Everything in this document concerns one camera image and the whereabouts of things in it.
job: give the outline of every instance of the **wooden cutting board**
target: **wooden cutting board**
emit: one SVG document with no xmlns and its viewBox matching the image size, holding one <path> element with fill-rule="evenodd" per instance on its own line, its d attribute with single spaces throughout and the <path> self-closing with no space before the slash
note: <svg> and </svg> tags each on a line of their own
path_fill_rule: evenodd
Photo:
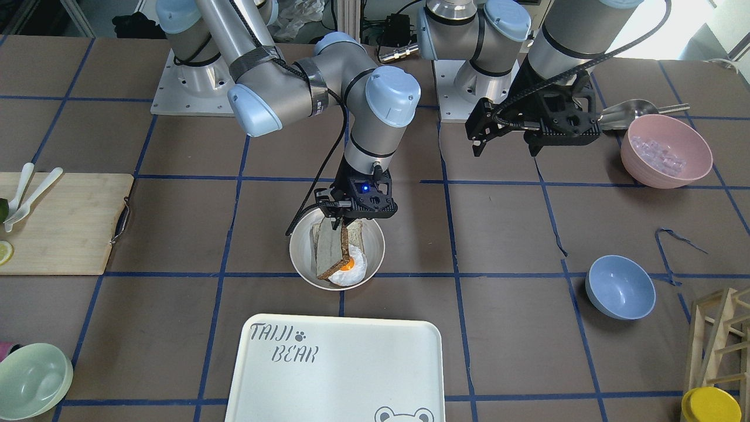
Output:
<svg viewBox="0 0 750 422">
<path fill-rule="evenodd" d="M 0 197 L 12 199 L 20 173 L 0 173 Z M 36 173 L 28 197 L 47 176 Z M 98 276 L 110 258 L 130 174 L 64 173 L 31 208 L 26 219 L 5 233 L 15 252 L 0 265 L 0 275 Z"/>
</svg>

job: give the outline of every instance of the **yellow lid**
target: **yellow lid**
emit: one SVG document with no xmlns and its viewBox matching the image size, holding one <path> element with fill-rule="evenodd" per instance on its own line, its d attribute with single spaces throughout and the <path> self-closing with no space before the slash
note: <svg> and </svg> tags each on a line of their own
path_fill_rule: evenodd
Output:
<svg viewBox="0 0 750 422">
<path fill-rule="evenodd" d="M 694 388 L 682 401 L 682 412 L 691 422 L 740 422 L 740 405 L 716 387 Z"/>
</svg>

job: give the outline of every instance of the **fried egg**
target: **fried egg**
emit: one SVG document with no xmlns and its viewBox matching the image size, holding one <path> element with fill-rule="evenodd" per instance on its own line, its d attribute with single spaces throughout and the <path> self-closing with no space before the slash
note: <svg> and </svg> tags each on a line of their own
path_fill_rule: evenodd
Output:
<svg viewBox="0 0 750 422">
<path fill-rule="evenodd" d="M 368 260 L 362 250 L 349 244 L 349 262 L 331 274 L 328 280 L 341 287 L 355 285 L 362 281 L 368 268 Z"/>
</svg>

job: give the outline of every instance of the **green vegetable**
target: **green vegetable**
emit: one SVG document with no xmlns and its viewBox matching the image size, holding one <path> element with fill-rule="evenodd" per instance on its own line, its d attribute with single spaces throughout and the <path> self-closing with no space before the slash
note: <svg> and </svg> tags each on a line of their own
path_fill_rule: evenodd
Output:
<svg viewBox="0 0 750 422">
<path fill-rule="evenodd" d="M 0 223 L 4 222 L 8 217 L 8 200 L 0 197 Z"/>
</svg>

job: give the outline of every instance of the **metal scoop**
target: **metal scoop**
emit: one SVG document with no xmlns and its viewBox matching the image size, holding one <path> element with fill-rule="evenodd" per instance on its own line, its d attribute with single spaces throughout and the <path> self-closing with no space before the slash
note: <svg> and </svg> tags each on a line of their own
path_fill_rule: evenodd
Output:
<svg viewBox="0 0 750 422">
<path fill-rule="evenodd" d="M 647 114 L 667 114 L 685 110 L 690 110 L 690 104 L 657 108 L 646 100 L 627 100 L 603 109 L 599 117 L 599 127 L 603 131 L 624 130 L 633 123 L 633 120 Z"/>
</svg>

